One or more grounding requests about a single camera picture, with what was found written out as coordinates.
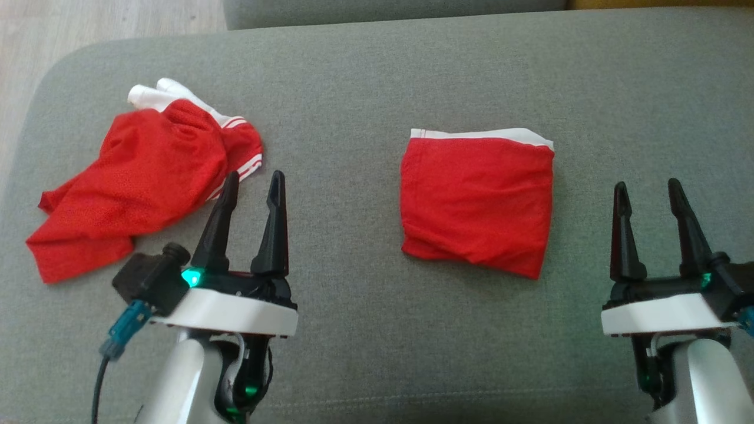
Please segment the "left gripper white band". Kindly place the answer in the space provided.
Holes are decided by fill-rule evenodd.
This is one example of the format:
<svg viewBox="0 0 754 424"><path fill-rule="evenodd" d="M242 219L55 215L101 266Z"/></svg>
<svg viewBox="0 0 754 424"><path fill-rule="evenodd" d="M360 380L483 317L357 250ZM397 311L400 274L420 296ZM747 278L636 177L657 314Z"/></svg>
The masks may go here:
<svg viewBox="0 0 754 424"><path fill-rule="evenodd" d="M289 274L289 236L282 171L273 172L267 191L269 215L259 251L250 265L252 274L213 273L229 271L226 250L238 185L238 172L230 172L191 258L192 267L198 269L181 272L188 292L172 314L153 316L151 322L219 333L295 335L299 315L285 279Z"/></svg>

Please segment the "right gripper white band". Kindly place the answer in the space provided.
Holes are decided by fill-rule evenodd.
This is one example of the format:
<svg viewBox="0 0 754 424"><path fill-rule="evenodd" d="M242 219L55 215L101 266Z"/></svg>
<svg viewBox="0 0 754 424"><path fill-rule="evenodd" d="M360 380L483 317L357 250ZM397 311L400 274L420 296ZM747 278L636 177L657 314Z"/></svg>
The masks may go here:
<svg viewBox="0 0 754 424"><path fill-rule="evenodd" d="M736 325L714 314L703 297L711 282L711 274L705 273L712 252L681 182L669 179L667 186L671 212L677 220L682 277L647 280L630 222L627 186L623 181L614 186L610 278L615 283L601 311L605 335L695 333Z"/></svg>

